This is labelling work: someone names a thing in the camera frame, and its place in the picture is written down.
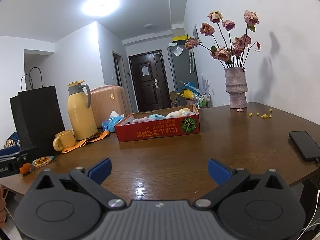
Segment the person's left hand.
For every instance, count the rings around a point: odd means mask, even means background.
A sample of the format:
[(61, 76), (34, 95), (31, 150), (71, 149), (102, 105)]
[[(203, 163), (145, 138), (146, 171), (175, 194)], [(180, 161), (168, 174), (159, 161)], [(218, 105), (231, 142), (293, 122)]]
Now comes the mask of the person's left hand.
[(5, 210), (5, 207), (6, 207), (6, 202), (5, 202), (5, 199), (3, 197), (3, 186), (0, 185), (0, 226), (1, 226), (1, 229), (5, 228), (6, 226), (6, 218), (7, 218), (7, 213), (6, 213), (6, 210)]

